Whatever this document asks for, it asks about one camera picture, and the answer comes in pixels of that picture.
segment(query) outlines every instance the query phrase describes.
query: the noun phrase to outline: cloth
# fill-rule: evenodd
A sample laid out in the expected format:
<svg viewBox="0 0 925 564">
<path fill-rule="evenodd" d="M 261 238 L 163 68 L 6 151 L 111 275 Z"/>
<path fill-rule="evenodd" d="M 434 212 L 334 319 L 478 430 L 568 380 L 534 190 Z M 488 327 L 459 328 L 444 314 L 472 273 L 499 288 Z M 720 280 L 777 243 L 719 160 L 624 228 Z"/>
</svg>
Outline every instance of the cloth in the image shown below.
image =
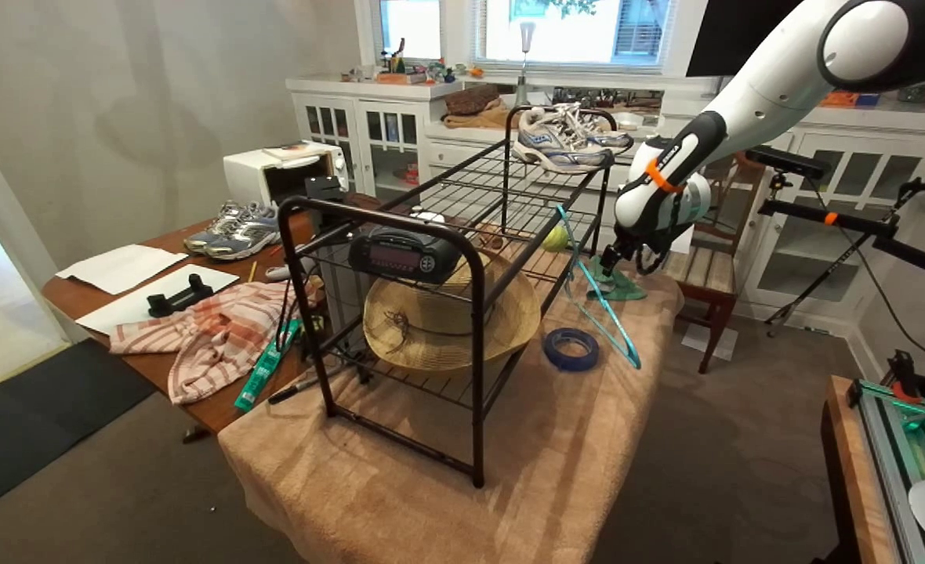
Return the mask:
<svg viewBox="0 0 925 564">
<path fill-rule="evenodd" d="M 191 406 L 248 375 L 271 346 L 289 282 L 242 282 L 188 311 L 111 332 L 112 354 L 177 354 L 170 402 Z"/>
<path fill-rule="evenodd" d="M 641 346 L 644 369 L 603 342 L 598 366 L 557 372 L 530 342 L 485 417 L 482 489 L 326 417 L 318 389 L 255 408 L 221 433 L 221 450 L 248 509 L 285 533 L 305 562 L 588 562 L 644 438 L 679 292 L 649 275 L 644 300 L 616 307 Z M 564 292 L 541 332 L 555 327 L 588 328 Z M 360 385 L 338 375 L 331 385 L 342 406 L 470 457 L 468 411 L 387 380 Z"/>
</svg>

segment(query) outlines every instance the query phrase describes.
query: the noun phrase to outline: cable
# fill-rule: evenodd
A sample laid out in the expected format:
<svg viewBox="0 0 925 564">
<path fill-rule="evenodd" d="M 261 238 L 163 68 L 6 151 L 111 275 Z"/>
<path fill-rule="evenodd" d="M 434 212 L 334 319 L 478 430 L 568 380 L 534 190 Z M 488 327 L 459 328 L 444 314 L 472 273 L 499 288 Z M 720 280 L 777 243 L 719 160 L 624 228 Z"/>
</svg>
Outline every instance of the cable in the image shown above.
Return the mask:
<svg viewBox="0 0 925 564">
<path fill-rule="evenodd" d="M 871 273 L 870 257 L 864 257 L 859 248 L 856 248 L 856 255 L 859 255 L 859 260 L 863 260 L 863 267 L 864 267 L 864 273 L 870 273 L 870 280 L 871 280 L 871 286 L 876 286 L 882 305 L 883 305 L 886 314 L 894 316 L 894 327 L 902 332 L 902 339 L 905 339 L 908 346 L 915 346 L 915 349 L 925 354 L 925 346 L 905 328 L 905 324 L 901 319 L 901 314 L 898 314 L 890 294 L 882 288 L 879 275 Z"/>
</svg>

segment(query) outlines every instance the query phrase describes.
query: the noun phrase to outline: carpet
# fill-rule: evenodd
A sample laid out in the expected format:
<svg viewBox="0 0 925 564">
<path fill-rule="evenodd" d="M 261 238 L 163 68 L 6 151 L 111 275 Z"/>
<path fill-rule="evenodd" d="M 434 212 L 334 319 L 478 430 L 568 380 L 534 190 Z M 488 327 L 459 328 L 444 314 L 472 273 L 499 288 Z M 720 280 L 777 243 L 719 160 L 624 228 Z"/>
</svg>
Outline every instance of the carpet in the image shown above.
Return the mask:
<svg viewBox="0 0 925 564">
<path fill-rule="evenodd" d="M 0 497 L 150 395 L 150 382 L 78 342 L 0 382 Z"/>
</svg>

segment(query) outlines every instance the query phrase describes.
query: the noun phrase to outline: gray carpet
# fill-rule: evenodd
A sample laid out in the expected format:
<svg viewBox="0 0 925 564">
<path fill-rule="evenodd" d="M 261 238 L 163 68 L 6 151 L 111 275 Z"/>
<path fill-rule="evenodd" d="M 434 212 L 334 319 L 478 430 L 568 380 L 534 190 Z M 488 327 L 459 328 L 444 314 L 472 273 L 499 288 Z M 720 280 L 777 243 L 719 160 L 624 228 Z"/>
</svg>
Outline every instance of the gray carpet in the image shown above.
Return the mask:
<svg viewBox="0 0 925 564">
<path fill-rule="evenodd" d="M 807 564 L 838 541 L 817 414 L 828 375 L 856 372 L 846 346 L 733 327 L 736 354 L 709 375 L 696 350 L 669 350 L 598 564 Z M 246 510 L 215 444 L 179 441 L 184 426 L 148 398 L 0 497 L 0 564 L 299 562 Z"/>
</svg>

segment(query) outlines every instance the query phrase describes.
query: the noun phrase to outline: red patterned cloth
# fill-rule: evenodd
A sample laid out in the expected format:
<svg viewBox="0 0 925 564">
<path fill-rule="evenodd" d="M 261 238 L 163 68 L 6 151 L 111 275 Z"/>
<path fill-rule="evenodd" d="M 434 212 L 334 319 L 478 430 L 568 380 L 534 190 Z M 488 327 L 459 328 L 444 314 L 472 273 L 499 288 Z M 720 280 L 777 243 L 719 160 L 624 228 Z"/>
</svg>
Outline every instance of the red patterned cloth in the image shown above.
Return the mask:
<svg viewBox="0 0 925 564">
<path fill-rule="evenodd" d="M 111 336 L 111 350 L 179 350 L 170 369 L 170 402 L 201 402 L 248 375 L 275 332 L 281 292 L 285 282 L 242 282 L 172 316 L 121 324 Z"/>
</svg>

